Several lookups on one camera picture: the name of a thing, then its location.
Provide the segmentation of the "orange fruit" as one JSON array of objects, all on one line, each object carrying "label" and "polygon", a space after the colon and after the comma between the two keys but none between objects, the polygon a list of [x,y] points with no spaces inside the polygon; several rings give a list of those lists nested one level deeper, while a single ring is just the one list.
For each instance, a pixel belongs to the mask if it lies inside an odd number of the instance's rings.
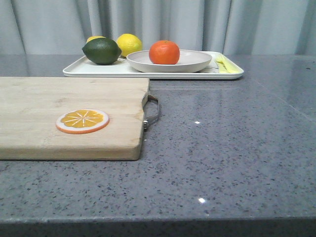
[{"label": "orange fruit", "polygon": [[170,40],[159,40],[150,47],[149,59],[153,64],[175,65],[180,59],[179,46]]}]

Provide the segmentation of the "white rectangular tray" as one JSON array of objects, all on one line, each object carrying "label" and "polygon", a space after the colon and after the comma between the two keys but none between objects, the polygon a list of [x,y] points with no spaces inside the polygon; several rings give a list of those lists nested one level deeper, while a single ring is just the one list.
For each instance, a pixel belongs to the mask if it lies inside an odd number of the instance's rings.
[{"label": "white rectangular tray", "polygon": [[237,74],[219,73],[215,59],[222,55],[213,51],[180,50],[180,59],[175,65],[153,64],[149,51],[143,50],[120,57],[110,65],[99,65],[86,56],[81,57],[63,69],[69,77],[107,77],[107,78],[149,78],[149,79],[238,79],[244,70],[231,61],[240,72]]}]

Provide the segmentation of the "orange slice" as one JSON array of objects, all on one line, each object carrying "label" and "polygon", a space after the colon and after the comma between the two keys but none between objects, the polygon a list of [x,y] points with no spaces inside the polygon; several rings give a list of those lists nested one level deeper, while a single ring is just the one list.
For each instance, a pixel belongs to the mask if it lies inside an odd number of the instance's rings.
[{"label": "orange slice", "polygon": [[86,134],[108,125],[110,117],[97,109],[79,109],[67,112],[56,120],[58,130],[68,134]]}]

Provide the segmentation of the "yellow lemon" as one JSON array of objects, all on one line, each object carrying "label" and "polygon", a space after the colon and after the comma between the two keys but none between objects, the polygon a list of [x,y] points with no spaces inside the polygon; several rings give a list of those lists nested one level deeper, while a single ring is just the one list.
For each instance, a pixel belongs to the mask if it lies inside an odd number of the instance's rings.
[{"label": "yellow lemon", "polygon": [[122,34],[117,38],[117,44],[121,49],[122,57],[126,57],[130,53],[143,50],[141,40],[133,34]]},{"label": "yellow lemon", "polygon": [[105,38],[104,36],[90,36],[87,40],[86,43],[94,40],[94,39],[100,39],[100,38]]}]

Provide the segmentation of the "yellow plastic fork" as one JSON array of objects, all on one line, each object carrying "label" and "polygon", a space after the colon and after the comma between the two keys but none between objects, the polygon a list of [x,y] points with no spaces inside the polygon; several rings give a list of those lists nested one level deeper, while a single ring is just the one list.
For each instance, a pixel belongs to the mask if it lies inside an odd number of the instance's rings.
[{"label": "yellow plastic fork", "polygon": [[215,59],[217,65],[218,65],[218,70],[219,73],[230,73],[230,74],[237,74],[240,72],[240,70],[225,57],[224,55],[219,55]]}]

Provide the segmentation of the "green lime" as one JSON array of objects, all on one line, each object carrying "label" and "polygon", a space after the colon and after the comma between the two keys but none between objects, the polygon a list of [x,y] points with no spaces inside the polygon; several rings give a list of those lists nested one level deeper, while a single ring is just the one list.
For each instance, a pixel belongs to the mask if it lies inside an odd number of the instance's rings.
[{"label": "green lime", "polygon": [[93,39],[84,45],[82,51],[90,61],[99,65],[113,64],[121,55],[117,43],[109,38]]}]

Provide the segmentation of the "wooden cutting board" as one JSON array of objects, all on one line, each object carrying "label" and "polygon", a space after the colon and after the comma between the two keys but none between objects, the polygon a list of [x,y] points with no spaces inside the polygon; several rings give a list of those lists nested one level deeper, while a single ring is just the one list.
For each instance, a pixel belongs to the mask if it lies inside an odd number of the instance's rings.
[{"label": "wooden cutting board", "polygon": [[[143,137],[146,78],[2,77],[0,158],[3,160],[137,160]],[[79,109],[109,115],[108,125],[67,134],[56,120]]]}]

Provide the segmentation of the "rear yellow lemon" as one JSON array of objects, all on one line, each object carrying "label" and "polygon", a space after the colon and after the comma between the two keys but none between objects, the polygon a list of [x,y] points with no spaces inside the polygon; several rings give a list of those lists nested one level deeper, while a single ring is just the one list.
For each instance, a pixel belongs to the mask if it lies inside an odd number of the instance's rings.
[{"label": "rear yellow lemon", "polygon": [[86,43],[94,40],[94,39],[100,39],[100,38],[105,38],[104,36],[90,36],[87,40]]}]

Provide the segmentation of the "grey curtain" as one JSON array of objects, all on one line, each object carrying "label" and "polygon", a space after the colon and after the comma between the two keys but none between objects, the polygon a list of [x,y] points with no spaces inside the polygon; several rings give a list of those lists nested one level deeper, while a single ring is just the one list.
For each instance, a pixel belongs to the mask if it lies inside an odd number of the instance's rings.
[{"label": "grey curtain", "polygon": [[1,54],[80,54],[90,36],[131,33],[148,49],[316,53],[313,0],[3,0]]}]

